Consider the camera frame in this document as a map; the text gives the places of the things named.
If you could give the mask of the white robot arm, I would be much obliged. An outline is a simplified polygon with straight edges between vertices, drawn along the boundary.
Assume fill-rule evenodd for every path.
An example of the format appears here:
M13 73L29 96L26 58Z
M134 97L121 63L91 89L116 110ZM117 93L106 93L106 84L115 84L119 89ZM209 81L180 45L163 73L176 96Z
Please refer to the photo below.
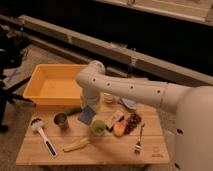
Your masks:
M85 106L95 107L106 92L176 115L175 171L213 171L213 86L179 84L105 74L99 61L76 75Z

